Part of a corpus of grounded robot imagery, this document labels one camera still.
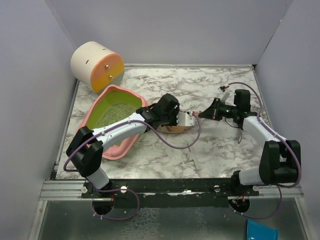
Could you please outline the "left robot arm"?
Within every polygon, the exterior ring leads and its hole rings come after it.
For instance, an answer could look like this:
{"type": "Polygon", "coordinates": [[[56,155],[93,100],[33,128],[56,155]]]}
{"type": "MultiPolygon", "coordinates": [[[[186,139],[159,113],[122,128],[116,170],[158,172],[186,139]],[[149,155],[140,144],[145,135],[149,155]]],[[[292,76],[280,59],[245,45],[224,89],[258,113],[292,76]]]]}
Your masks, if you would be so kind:
{"type": "Polygon", "coordinates": [[[178,99],[167,93],[157,103],[140,107],[127,118],[111,125],[96,129],[81,127],[67,148],[68,160],[83,178],[92,183],[97,196],[106,197],[111,186],[101,168],[102,154],[127,138],[156,130],[161,125],[176,124],[179,105],[178,99]]]}

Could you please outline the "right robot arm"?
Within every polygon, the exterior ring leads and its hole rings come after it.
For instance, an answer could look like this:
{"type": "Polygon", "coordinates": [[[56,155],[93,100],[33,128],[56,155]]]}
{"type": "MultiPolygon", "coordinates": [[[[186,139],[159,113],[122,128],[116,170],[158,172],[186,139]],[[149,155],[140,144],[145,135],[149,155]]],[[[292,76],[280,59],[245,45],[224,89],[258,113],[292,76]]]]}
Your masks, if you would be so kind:
{"type": "Polygon", "coordinates": [[[214,121],[231,119],[263,147],[258,167],[234,173],[237,179],[229,184],[234,195],[242,195],[249,185],[295,184],[301,179],[300,144],[276,134],[256,112],[251,111],[249,90],[236,89],[233,105],[216,97],[198,117],[214,121]]]}

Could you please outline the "clear bag sealing clip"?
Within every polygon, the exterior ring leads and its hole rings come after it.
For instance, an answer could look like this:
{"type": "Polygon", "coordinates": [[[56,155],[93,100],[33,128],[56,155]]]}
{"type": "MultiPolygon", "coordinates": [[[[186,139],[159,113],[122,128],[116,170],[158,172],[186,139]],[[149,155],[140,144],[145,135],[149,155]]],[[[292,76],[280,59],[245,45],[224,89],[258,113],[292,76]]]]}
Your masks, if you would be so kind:
{"type": "Polygon", "coordinates": [[[200,166],[200,163],[199,163],[199,160],[198,160],[198,157],[196,155],[194,147],[193,146],[188,147],[187,151],[188,151],[189,158],[194,162],[195,169],[197,171],[200,171],[201,170],[201,166],[200,166]]]}

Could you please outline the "beige cat litter bag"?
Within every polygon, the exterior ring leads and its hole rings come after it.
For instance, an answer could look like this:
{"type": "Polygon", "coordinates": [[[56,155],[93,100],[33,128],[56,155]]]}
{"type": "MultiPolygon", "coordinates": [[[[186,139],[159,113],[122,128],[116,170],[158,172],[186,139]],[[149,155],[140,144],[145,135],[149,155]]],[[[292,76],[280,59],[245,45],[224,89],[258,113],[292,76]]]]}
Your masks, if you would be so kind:
{"type": "MultiPolygon", "coordinates": [[[[190,111],[190,112],[193,112],[193,115],[196,115],[196,116],[199,114],[199,112],[196,112],[196,111],[190,111]]],[[[192,127],[160,125],[156,130],[160,133],[165,133],[165,134],[181,134],[182,132],[191,129],[192,127]]]]}

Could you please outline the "metal litter scoop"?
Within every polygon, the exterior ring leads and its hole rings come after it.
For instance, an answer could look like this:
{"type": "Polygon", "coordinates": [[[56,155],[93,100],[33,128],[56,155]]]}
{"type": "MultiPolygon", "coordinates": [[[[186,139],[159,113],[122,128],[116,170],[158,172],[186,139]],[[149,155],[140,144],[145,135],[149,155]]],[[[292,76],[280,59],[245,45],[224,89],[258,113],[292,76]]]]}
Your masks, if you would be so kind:
{"type": "Polygon", "coordinates": [[[243,139],[243,131],[241,129],[238,130],[238,138],[237,143],[240,144],[243,139]]]}

